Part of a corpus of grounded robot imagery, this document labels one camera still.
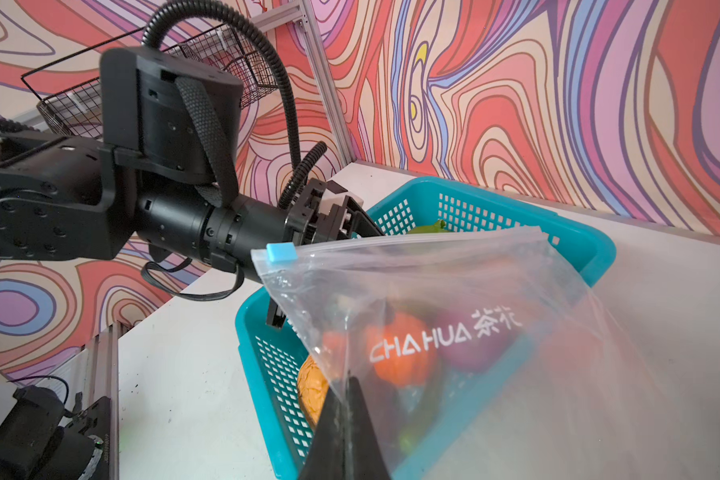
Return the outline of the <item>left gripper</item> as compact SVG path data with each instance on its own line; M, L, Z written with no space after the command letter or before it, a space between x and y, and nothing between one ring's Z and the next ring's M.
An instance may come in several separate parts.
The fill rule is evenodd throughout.
M257 281L253 250L269 244L300 246L382 234L358 197L334 181L312 179L285 210L244 195L230 208L213 209L203 227L203 262Z

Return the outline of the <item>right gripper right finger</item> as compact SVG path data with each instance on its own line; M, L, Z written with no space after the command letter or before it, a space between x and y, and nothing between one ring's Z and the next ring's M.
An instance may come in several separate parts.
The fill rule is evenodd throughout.
M391 390L378 380L349 378L349 478L390 479L382 446Z

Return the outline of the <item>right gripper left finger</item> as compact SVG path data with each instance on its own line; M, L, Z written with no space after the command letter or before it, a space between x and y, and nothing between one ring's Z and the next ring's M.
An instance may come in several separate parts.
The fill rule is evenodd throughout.
M352 467L348 458L349 404L354 377L345 383L343 398L329 390L298 478L303 480L351 479Z

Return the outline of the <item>orange pumpkin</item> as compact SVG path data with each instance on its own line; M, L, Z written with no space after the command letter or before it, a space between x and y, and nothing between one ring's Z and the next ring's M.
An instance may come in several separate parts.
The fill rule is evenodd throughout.
M395 387L424 385L434 373L437 354L426 325L417 319L368 327L363 338L376 375Z

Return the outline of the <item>clear zip top bag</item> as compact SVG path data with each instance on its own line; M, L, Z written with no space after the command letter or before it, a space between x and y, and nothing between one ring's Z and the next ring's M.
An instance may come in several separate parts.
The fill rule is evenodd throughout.
M536 227L271 244L326 396L303 479L687 479L640 354Z

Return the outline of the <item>purple onion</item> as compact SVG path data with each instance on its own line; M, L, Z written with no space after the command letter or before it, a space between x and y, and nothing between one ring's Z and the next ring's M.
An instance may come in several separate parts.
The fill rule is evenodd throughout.
M454 369L480 373L491 367L515 342L521 324L503 306L473 311L448 309L435 322L441 357Z

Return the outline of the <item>teal plastic basket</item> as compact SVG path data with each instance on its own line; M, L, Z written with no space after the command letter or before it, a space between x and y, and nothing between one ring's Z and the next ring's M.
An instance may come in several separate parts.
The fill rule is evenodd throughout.
M510 408L615 255L592 227L436 178L254 250L236 328L275 475L496 477L531 450Z

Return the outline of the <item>tan bread bun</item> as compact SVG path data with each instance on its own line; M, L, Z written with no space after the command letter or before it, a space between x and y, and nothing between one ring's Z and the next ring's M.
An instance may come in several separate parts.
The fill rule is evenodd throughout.
M337 378L337 371L328 369L325 374L312 356L308 356L299 369L297 378L298 403L310 428L315 431L330 388Z

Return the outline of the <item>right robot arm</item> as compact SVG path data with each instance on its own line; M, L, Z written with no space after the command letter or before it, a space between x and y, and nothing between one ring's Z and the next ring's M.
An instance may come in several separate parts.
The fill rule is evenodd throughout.
M118 475L118 395L111 386L88 406L65 406L64 394L31 384L12 392L13 405L0 423L0 479L114 479ZM344 411L334 395L324 406L302 479L387 479L359 387Z

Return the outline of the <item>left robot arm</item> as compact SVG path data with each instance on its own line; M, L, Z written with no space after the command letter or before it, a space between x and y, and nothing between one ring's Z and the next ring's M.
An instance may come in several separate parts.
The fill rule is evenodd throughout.
M0 259L113 259L132 236L150 269L170 255L256 280L253 251L372 237L381 230L353 199L320 210L326 183L311 180L286 210L238 196L222 206L197 187L119 165L117 149L0 118Z

